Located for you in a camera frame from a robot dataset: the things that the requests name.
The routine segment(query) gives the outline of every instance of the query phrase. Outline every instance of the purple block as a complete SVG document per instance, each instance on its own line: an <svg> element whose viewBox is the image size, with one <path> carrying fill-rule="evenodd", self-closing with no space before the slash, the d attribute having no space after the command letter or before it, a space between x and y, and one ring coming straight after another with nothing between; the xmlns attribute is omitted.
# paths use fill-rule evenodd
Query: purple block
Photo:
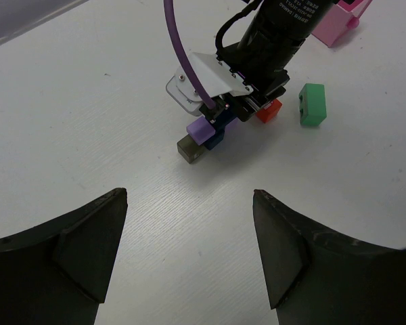
<svg viewBox="0 0 406 325"><path fill-rule="evenodd" d="M239 121L239 119L235 118L229 124L227 124L227 126L224 128L224 130L226 132L230 132L230 130L232 130L237 125L238 121Z"/></svg>
<svg viewBox="0 0 406 325"><path fill-rule="evenodd" d="M204 116L188 125L187 132L198 145L203 144L207 139L215 135L215 129Z"/></svg>

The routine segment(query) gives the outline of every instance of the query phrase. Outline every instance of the red block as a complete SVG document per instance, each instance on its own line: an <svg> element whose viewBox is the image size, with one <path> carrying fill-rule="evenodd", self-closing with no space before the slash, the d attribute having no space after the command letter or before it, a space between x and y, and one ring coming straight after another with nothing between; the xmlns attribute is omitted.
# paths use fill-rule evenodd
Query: red block
<svg viewBox="0 0 406 325"><path fill-rule="evenodd" d="M268 123L272 118L276 117L279 110L283 104L279 100L274 100L270 107L263 108L256 113L256 116L260 119L260 121L264 122L265 124Z"/></svg>

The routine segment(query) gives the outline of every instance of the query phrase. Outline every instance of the wood grain texture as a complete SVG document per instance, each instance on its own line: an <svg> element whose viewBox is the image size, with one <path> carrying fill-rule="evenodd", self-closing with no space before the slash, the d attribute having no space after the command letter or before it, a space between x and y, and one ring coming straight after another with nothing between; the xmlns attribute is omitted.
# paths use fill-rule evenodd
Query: wood grain texture
<svg viewBox="0 0 406 325"><path fill-rule="evenodd" d="M96 323L113 325L274 324L255 188L349 236L406 246L406 3L375 2L349 44L304 44L275 121L239 124L192 166L176 142L193 117L164 91L178 63L160 1L90 0L0 46L0 237L127 188ZM186 50L207 53L242 7L175 3ZM305 83L326 85L319 129L299 125Z"/></svg>

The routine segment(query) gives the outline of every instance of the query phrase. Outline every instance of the white bracket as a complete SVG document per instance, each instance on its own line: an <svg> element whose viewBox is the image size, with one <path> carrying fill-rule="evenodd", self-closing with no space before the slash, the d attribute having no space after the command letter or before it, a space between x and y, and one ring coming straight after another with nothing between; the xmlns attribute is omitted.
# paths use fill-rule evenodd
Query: white bracket
<svg viewBox="0 0 406 325"><path fill-rule="evenodd" d="M230 66L223 61L218 61L217 56L203 53L191 53L188 56L197 77L208 95L212 98L230 93L233 97L250 95L251 86L243 84L243 78L230 72ZM199 108L203 101L195 92L182 67L179 67L174 77L167 83L167 93L188 113L200 116Z"/></svg>

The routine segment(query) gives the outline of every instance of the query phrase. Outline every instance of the black cylindrical camera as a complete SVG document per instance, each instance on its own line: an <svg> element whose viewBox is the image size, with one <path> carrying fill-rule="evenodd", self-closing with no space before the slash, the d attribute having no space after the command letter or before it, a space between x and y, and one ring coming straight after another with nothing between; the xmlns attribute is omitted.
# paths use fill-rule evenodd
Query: black cylindrical camera
<svg viewBox="0 0 406 325"><path fill-rule="evenodd" d="M269 95L287 76L284 67L338 0L263 0L242 40L225 48L222 59L247 83Z"/></svg>

